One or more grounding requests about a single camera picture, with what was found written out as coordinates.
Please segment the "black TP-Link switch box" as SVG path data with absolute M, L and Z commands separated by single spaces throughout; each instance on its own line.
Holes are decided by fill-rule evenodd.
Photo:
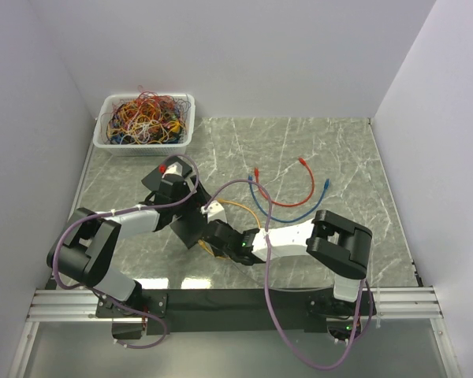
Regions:
M 207 216 L 198 209 L 178 217 L 170 224 L 173 233 L 188 248 L 193 248 L 201 239 L 207 226 Z

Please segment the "black Mercusys switch box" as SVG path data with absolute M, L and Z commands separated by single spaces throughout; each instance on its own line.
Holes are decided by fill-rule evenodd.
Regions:
M 183 178 L 187 178 L 190 174 L 192 174 L 193 169 L 189 163 L 183 161 L 180 157 L 168 157 L 166 160 L 161 162 L 160 164 L 166 163 L 167 165 L 172 164 L 174 162 L 180 162 L 183 166 Z M 141 183 L 151 192 L 157 191 L 159 189 L 160 183 L 162 181 L 162 176 L 158 171 L 158 167 L 160 164 L 153 169 L 149 174 L 147 174 L 142 180 Z

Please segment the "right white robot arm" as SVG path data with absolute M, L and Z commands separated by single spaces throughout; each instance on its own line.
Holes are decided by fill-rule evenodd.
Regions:
M 208 223 L 202 240 L 217 255 L 242 265 L 268 260 L 311 256 L 334 273 L 331 305 L 340 314 L 359 304 L 360 282 L 367 277 L 373 233 L 369 228 L 329 210 L 319 210 L 312 220 L 266 231 L 238 232 L 222 220 Z

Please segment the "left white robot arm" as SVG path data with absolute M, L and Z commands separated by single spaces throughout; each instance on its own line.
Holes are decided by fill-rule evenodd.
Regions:
M 76 209 L 47 255 L 47 266 L 52 268 L 57 284 L 61 284 L 63 274 L 79 285 L 115 298 L 114 305 L 123 315 L 138 314 L 143 305 L 140 283 L 111 267 L 117 243 L 187 221 L 185 245 L 191 247 L 201 238 L 207 223 L 201 208 L 210 199 L 196 176 L 159 175 L 152 180 L 150 191 L 142 202 L 125 211 Z

